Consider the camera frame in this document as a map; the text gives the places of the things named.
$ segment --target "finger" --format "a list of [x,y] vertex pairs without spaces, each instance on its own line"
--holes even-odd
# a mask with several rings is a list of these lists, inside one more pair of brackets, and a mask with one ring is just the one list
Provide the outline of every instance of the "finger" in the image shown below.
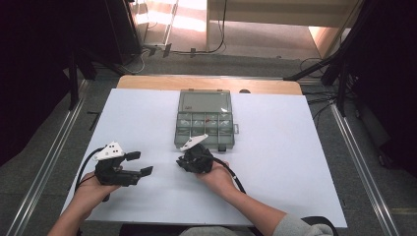
[[111,192],[119,189],[120,187],[122,187],[122,186],[120,186],[120,185],[107,185],[107,186],[103,186],[103,190],[106,193],[106,195],[108,195]]

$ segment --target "metal rail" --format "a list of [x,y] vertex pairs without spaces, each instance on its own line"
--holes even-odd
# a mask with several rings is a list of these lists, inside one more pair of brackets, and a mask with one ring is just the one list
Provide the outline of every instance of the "metal rail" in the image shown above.
[[356,170],[358,171],[359,177],[362,180],[369,200],[371,201],[372,207],[385,235],[400,235],[384,197],[378,189],[377,183],[375,182],[374,177],[366,164],[365,158],[358,147],[352,131],[350,130],[347,119],[341,116],[336,105],[334,104],[331,106],[331,111],[333,112],[340,132],[347,144],[353,163],[356,166]]
[[34,178],[30,189],[25,195],[19,207],[19,211],[16,214],[15,219],[13,220],[13,223],[6,235],[15,236],[22,235],[24,233],[24,230],[30,220],[34,208],[36,207],[40,195],[45,188],[46,182],[48,181],[49,176],[59,157],[59,154],[61,153],[62,147],[65,145],[68,136],[74,126],[74,123],[77,120],[80,110],[83,107],[88,87],[89,83],[86,80],[83,80],[79,89],[80,100],[72,111],[68,111],[68,114],[64,119],[58,135],[56,136],[47,156],[45,157],[42,166],[37,172],[37,175]]

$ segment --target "gray sleeve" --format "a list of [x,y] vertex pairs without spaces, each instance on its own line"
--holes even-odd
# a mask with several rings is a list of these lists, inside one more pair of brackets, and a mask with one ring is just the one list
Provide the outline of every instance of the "gray sleeve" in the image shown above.
[[238,236],[235,232],[220,227],[220,226],[206,226],[206,227],[192,227],[180,234],[180,236]]
[[273,231],[273,236],[287,235],[287,236],[332,236],[333,232],[330,227],[325,224],[310,225],[302,219],[293,215],[287,214],[276,225]]

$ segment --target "white paper sheet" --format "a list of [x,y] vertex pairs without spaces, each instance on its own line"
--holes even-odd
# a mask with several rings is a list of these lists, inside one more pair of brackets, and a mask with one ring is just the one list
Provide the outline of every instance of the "white paper sheet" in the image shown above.
[[[112,141],[139,160],[125,170],[153,166],[137,186],[123,187],[100,204],[90,220],[169,224],[252,225],[181,169],[174,145],[179,91],[114,89],[91,138],[85,158]],[[299,217],[321,215],[347,227],[312,116],[302,95],[232,93],[240,134],[226,153],[213,150],[237,174],[248,195]],[[94,170],[90,161],[86,171]],[[64,208],[73,196],[68,195]]]

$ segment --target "clear plastic box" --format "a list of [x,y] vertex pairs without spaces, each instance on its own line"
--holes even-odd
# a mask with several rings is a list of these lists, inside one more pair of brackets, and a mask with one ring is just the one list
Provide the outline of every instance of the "clear plastic box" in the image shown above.
[[181,90],[175,129],[175,146],[190,137],[208,135],[201,142],[220,151],[234,146],[234,125],[229,90]]

